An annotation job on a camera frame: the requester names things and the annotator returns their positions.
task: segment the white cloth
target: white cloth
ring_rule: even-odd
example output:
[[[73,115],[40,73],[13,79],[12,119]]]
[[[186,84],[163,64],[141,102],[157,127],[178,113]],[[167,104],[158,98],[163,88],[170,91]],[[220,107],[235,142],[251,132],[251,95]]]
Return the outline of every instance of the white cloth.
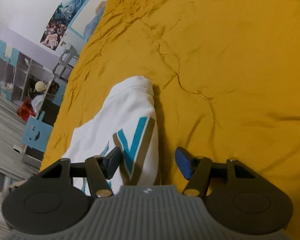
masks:
[[[110,182],[114,194],[123,184],[153,185],[159,178],[158,128],[154,92],[149,79],[135,76],[115,85],[101,110],[89,122],[74,130],[63,158],[72,163],[107,155],[115,146],[123,149],[124,162]],[[84,179],[74,186],[90,195]]]

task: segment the bed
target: bed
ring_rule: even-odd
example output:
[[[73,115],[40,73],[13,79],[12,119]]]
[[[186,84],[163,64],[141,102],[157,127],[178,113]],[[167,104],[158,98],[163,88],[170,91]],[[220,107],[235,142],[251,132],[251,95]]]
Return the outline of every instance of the bed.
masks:
[[[177,146],[215,162],[237,158],[290,196],[287,232],[300,239],[300,0],[108,0],[41,168],[135,75],[154,84],[164,184],[186,184]]]

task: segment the ribbed gray surface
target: ribbed gray surface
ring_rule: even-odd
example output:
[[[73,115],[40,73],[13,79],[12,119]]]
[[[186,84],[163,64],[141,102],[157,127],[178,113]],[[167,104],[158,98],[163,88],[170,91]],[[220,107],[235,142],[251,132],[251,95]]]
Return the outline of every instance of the ribbed gray surface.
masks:
[[[122,187],[119,194],[97,199],[73,227],[44,236],[12,231],[5,240],[291,240],[283,230],[251,236],[216,222],[201,199],[178,193],[175,186]]]

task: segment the poster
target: poster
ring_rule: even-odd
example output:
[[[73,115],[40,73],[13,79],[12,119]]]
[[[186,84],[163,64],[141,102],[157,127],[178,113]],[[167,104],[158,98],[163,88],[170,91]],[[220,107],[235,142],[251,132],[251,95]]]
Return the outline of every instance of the poster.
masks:
[[[62,0],[51,17],[41,38],[41,43],[56,50],[68,25],[86,0]]]

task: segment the shelf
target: shelf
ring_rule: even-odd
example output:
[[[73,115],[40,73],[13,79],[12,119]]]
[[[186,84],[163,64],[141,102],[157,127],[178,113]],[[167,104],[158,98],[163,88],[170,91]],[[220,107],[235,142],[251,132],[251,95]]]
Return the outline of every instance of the shelf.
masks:
[[[14,67],[7,63],[6,73],[5,73],[5,82],[6,84],[13,84],[14,79]]]
[[[25,69],[22,69],[22,68],[19,68],[18,70],[22,71],[23,73],[27,74],[29,69],[25,70]]]
[[[21,84],[14,84],[16,87],[18,87],[18,88],[20,88],[20,89],[24,89],[25,88],[25,85],[23,84],[23,85],[21,85]]]
[[[17,62],[17,69],[23,71],[23,72],[28,72],[29,66],[27,65],[25,59],[30,62],[31,59],[24,55],[23,53],[20,52],[18,62]]]
[[[5,83],[3,80],[1,80],[1,81],[0,81],[0,86],[5,87],[5,86],[6,86],[6,83]]]
[[[16,86],[13,87],[12,91],[12,102],[21,101],[22,89]]]
[[[22,105],[22,102],[20,100],[13,100],[12,102],[15,103],[18,106]]]
[[[0,82],[4,82],[4,70],[7,67],[7,63],[0,58]]]

